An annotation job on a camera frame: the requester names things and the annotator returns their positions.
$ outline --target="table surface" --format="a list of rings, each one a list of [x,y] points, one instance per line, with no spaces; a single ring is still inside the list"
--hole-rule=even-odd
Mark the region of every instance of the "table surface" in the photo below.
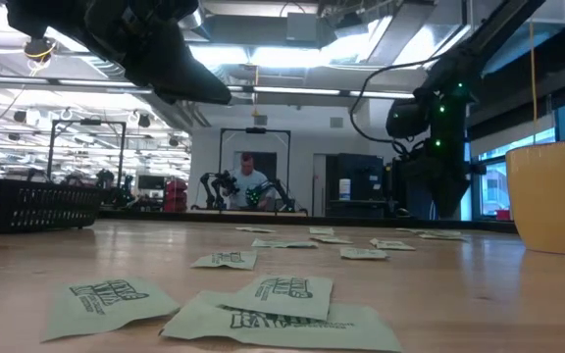
[[[190,269],[214,251],[250,250],[255,237],[306,240],[308,227],[101,221],[91,229],[0,235],[0,352],[274,352],[225,338],[161,338],[168,318],[40,344],[53,289],[98,277],[144,277],[185,304],[202,289],[236,291],[259,275],[334,280],[333,302],[375,308],[404,352],[565,352],[565,255],[526,251],[515,235],[466,231],[467,242],[388,228],[336,227],[370,248],[378,237],[415,252],[390,261],[339,258],[341,245],[259,249],[255,271]]]

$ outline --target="wire basket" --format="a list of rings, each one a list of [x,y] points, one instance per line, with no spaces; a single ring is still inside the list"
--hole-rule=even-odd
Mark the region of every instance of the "wire basket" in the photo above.
[[[88,227],[100,202],[99,189],[0,179],[0,233]]]

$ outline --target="yellow cup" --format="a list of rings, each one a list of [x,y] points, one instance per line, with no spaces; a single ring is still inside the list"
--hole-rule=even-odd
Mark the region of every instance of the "yellow cup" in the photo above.
[[[511,210],[528,249],[565,254],[565,142],[507,153]]]

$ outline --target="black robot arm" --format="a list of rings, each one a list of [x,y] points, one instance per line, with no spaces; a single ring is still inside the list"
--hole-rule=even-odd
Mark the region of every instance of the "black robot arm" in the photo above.
[[[387,115],[387,133],[408,138],[427,129],[429,138],[400,156],[405,179],[422,180],[441,217],[450,217],[470,185],[467,175],[485,169],[466,162],[467,105],[476,100],[469,89],[485,64],[544,0],[505,0],[467,40],[443,54],[414,99],[395,101]]]
[[[215,179],[211,182],[215,195],[211,191],[209,186],[210,177]],[[222,196],[221,189],[225,189],[228,195],[236,194],[239,189],[236,187],[236,178],[232,177],[228,171],[223,173],[205,173],[200,177],[200,183],[204,186],[204,191],[206,191],[206,210],[220,210],[224,204],[224,197]],[[201,207],[197,205],[191,206],[191,210],[200,210]]]
[[[261,201],[261,197],[263,197],[263,195],[269,192],[271,189],[274,189],[281,196],[281,200],[284,203],[284,212],[295,211],[295,202],[289,199],[289,196],[281,185],[281,181],[279,179],[263,181],[261,184],[251,189],[245,190],[245,198],[248,207],[251,209],[256,209],[259,202]]]

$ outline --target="glass window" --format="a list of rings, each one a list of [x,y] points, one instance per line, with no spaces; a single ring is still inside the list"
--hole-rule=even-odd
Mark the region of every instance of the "glass window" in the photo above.
[[[481,213],[485,216],[495,216],[496,210],[509,209],[505,162],[488,165],[488,173],[481,176],[481,196]]]
[[[548,142],[555,142],[555,128],[553,127],[536,134],[536,143],[548,143]],[[532,143],[534,143],[534,137],[531,135],[519,139],[517,141],[511,142],[507,145],[493,149],[489,152],[486,152],[479,156],[479,160],[484,161],[489,158],[502,157],[505,155],[505,153],[507,153],[508,151],[514,148],[528,146]]]

